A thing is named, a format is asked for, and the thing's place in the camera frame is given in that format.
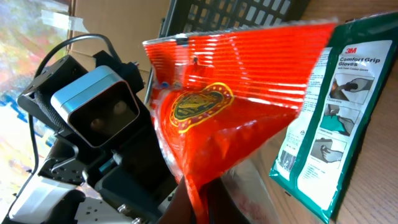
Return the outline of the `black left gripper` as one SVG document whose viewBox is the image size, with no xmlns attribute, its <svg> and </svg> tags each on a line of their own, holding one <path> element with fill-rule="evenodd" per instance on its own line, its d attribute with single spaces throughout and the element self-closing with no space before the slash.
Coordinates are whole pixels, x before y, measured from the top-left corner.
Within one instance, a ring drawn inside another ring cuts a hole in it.
<svg viewBox="0 0 398 224">
<path fill-rule="evenodd" d="M 46 160 L 46 176 L 73 185 L 87 183 L 113 208 L 125 205 L 133 218 L 191 224 L 192 205 L 184 177 L 165 213 L 160 209 L 177 184 L 160 151 L 149 110 L 142 106 L 144 112 L 132 135 L 117 146 L 92 148 L 76 135 L 60 131 Z"/>
</svg>

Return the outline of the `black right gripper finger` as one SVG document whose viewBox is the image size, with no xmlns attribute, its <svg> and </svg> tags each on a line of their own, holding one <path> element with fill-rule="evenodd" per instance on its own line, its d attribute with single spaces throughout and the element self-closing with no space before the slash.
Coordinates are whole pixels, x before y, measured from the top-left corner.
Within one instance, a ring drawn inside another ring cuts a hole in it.
<svg viewBox="0 0 398 224">
<path fill-rule="evenodd" d="M 210 224 L 249 224 L 220 178 L 211 181 L 206 187 Z"/>
</svg>

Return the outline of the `orange red snack bag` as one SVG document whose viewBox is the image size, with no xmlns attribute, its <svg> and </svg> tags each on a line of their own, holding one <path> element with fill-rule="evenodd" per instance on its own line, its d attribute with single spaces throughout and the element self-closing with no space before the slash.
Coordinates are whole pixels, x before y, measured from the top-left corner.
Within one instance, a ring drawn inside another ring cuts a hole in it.
<svg viewBox="0 0 398 224">
<path fill-rule="evenodd" d="M 198 223 L 210 221 L 204 186 L 299 115 L 335 27 L 295 21 L 143 42 L 155 71 L 149 106 L 160 149 Z"/>
</svg>

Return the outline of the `green 3M cloth package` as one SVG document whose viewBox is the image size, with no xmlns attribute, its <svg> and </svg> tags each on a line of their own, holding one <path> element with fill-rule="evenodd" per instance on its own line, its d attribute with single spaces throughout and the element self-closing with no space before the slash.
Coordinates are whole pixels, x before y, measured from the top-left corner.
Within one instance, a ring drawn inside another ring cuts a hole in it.
<svg viewBox="0 0 398 224">
<path fill-rule="evenodd" d="M 337 26 L 312 71 L 302 110 L 287 128 L 270 178 L 324 223 L 396 53 L 396 12 Z"/>
</svg>

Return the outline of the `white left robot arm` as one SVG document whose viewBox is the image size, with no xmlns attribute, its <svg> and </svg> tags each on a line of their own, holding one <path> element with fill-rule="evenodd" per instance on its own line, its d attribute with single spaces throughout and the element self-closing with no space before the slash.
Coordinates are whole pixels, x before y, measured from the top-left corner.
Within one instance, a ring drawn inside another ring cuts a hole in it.
<svg viewBox="0 0 398 224">
<path fill-rule="evenodd" d="M 123 104 L 134 115 L 129 127 L 101 147 L 87 145 L 55 115 L 40 93 L 21 95 L 17 104 L 33 118 L 55 128 L 55 143 L 39 172 L 22 187 L 5 217 L 6 223 L 81 223 L 80 204 L 87 200 L 79 186 L 88 184 L 99 194 L 96 206 L 121 212 L 121 218 L 155 223 L 162 202 L 176 184 L 167 167 L 149 110 L 135 96 L 111 96 L 112 106 Z"/>
</svg>

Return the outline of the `grey plastic mesh basket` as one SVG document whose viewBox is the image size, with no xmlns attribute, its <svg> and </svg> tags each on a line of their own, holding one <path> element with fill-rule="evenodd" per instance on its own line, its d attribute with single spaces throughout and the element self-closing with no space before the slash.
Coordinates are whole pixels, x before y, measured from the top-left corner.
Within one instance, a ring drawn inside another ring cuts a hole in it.
<svg viewBox="0 0 398 224">
<path fill-rule="evenodd" d="M 171 0 L 160 37 L 299 20 L 310 0 Z"/>
</svg>

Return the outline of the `brown cardboard box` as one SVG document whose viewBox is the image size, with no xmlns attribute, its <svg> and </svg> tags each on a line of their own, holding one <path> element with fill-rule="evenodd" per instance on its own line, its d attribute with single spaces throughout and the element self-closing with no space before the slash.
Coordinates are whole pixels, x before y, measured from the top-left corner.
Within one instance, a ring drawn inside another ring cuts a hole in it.
<svg viewBox="0 0 398 224">
<path fill-rule="evenodd" d="M 151 64 L 142 43 L 158 38 L 169 5 L 169 0 L 75 0 L 72 12 L 89 33 L 105 35 L 122 62 L 137 62 L 147 86 Z"/>
</svg>

